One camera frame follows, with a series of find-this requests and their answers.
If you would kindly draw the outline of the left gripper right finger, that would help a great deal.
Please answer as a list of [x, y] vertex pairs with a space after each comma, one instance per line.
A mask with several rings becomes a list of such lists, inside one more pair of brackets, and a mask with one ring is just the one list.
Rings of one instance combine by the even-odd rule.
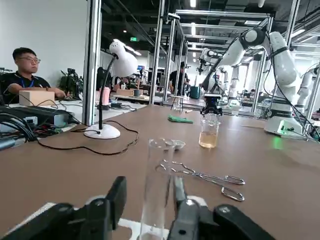
[[273, 240], [274, 237], [237, 207], [220, 204], [209, 210], [189, 199], [184, 180], [173, 178], [175, 219], [169, 240]]

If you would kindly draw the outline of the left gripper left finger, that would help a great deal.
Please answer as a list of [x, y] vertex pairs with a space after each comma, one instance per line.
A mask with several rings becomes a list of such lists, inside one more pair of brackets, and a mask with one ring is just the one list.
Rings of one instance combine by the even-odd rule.
[[127, 201], [127, 179], [118, 176], [105, 196], [81, 208], [57, 203], [16, 226], [3, 240], [110, 240]]

